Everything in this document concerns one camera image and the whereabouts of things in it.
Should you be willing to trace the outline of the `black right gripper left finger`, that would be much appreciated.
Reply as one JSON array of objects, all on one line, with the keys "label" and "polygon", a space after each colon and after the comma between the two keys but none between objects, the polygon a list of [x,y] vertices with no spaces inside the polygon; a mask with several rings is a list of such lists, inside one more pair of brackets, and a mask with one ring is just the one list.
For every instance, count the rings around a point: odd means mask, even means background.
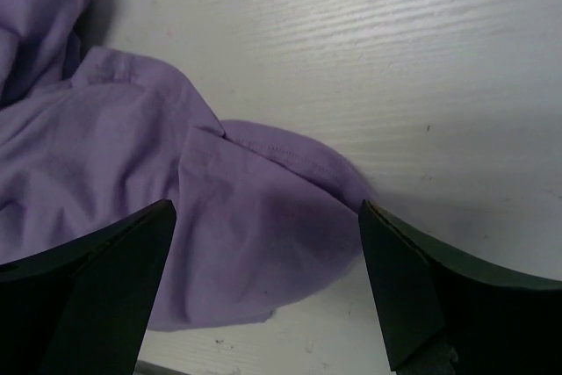
[{"label": "black right gripper left finger", "polygon": [[169,253],[163,199],[1,267],[3,374],[131,374]]}]

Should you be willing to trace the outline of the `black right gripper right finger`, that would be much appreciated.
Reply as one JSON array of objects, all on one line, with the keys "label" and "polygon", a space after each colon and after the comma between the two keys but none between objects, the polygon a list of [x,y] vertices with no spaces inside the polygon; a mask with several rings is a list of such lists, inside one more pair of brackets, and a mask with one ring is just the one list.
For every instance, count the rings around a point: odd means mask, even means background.
[{"label": "black right gripper right finger", "polygon": [[559,281],[477,258],[368,201],[359,227],[392,372],[561,372]]}]

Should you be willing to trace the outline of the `purple t-shirt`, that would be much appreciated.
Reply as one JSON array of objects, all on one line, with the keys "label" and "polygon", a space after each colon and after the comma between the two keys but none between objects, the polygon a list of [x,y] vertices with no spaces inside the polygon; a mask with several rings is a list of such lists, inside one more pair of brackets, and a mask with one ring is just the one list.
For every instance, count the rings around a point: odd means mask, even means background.
[{"label": "purple t-shirt", "polygon": [[169,199],[177,223],[148,324],[266,321],[361,254],[369,188],[334,150],[219,120],[179,70],[104,47],[80,55],[89,0],[1,0],[1,259]]}]

